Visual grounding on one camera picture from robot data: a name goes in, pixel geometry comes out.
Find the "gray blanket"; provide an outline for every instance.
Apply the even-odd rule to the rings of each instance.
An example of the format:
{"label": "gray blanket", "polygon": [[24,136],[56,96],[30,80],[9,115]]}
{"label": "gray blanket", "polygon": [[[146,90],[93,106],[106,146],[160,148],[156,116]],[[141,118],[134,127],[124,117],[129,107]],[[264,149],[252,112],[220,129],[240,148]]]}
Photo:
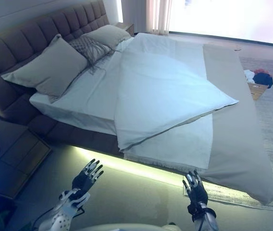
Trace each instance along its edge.
{"label": "gray blanket", "polygon": [[272,169],[239,57],[205,44],[204,58],[208,80],[240,102],[213,113],[211,159],[202,177],[267,204],[273,201]]}

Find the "bed frame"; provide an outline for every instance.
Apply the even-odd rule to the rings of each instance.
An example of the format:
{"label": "bed frame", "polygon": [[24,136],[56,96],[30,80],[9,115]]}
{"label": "bed frame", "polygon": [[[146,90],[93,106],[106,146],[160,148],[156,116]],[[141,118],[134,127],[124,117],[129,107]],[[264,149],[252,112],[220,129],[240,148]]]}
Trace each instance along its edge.
{"label": "bed frame", "polygon": [[39,56],[56,34],[66,41],[109,24],[103,0],[41,16],[0,33],[0,119],[26,125],[43,138],[118,155],[116,136],[83,130],[42,115],[29,102],[35,89],[1,78]]}

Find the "robot finger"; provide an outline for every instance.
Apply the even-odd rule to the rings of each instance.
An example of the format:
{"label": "robot finger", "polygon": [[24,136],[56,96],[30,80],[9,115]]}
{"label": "robot finger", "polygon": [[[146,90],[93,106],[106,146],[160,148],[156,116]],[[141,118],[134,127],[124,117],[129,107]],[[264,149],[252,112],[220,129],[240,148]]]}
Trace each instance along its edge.
{"label": "robot finger", "polygon": [[103,171],[101,171],[100,173],[98,173],[96,176],[94,176],[94,178],[92,179],[92,182],[95,183],[97,181],[97,179],[103,174]]}
{"label": "robot finger", "polygon": [[191,192],[191,190],[190,190],[189,186],[186,184],[185,180],[183,180],[183,184],[184,184],[184,186],[185,186],[185,189],[186,189],[187,194],[189,195],[190,192]]}
{"label": "robot finger", "polygon": [[193,173],[191,171],[189,171],[189,173],[186,175],[186,179],[188,180],[191,188],[192,187],[194,188],[198,185],[198,183],[195,179],[195,176],[193,175]]}
{"label": "robot finger", "polygon": [[201,185],[203,187],[203,182],[202,182],[198,172],[196,171],[196,169],[194,170],[194,174],[195,174],[195,177],[198,179],[199,185]]}
{"label": "robot finger", "polygon": [[88,170],[86,171],[85,175],[88,176],[89,174],[91,174],[92,171],[95,170],[95,168],[97,167],[97,165],[99,164],[99,162],[100,162],[100,161],[98,160],[98,161],[96,161],[95,163],[91,164],[91,165],[89,166]]}
{"label": "robot finger", "polygon": [[95,162],[95,159],[92,159],[85,167],[82,169],[82,172],[86,173],[88,170],[89,166]]}
{"label": "robot finger", "polygon": [[90,179],[92,179],[92,178],[94,178],[94,175],[96,175],[97,174],[97,172],[101,169],[103,167],[103,165],[100,165],[90,176],[89,176],[89,178]]}

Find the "beige pillow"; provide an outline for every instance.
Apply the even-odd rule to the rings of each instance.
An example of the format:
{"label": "beige pillow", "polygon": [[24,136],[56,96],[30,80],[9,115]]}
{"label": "beige pillow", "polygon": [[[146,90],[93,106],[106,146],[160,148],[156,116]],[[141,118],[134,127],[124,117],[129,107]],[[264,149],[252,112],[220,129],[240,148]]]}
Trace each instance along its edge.
{"label": "beige pillow", "polygon": [[40,56],[1,77],[12,83],[36,88],[41,94],[60,97],[86,66],[86,58],[61,35],[56,35]]}
{"label": "beige pillow", "polygon": [[112,49],[115,49],[121,41],[131,38],[127,31],[112,25],[102,26],[97,30],[84,34],[83,36],[94,39]]}

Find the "glowing light strip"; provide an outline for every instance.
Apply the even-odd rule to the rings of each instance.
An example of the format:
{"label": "glowing light strip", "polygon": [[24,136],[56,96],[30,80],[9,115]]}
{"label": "glowing light strip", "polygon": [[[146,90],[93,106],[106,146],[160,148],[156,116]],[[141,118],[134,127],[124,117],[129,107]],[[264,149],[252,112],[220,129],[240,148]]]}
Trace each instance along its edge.
{"label": "glowing light strip", "polygon": [[[82,148],[77,148],[77,147],[73,147],[73,148],[75,149],[74,153],[81,154],[82,156],[84,156],[87,159],[88,162],[95,158],[97,160],[100,160],[100,162],[104,166],[110,167],[115,170],[119,170],[119,171],[123,171],[123,172],[130,173],[133,175],[149,178],[149,179],[156,180],[159,182],[167,183],[167,184],[170,184],[170,185],[173,185],[176,187],[180,187],[180,188],[183,187],[183,184],[182,184],[183,176],[182,175],[168,172],[168,171],[165,171],[162,169],[138,164],[135,162],[123,160],[123,159],[116,158],[113,156],[93,152],[93,151],[82,149]],[[218,185],[215,185],[212,183],[203,182],[203,184],[204,184],[205,189],[208,192],[210,190],[212,190],[212,191],[218,190],[222,194],[232,195],[232,197],[239,198],[239,197],[248,196],[244,192],[225,188],[225,187],[218,186]]]}

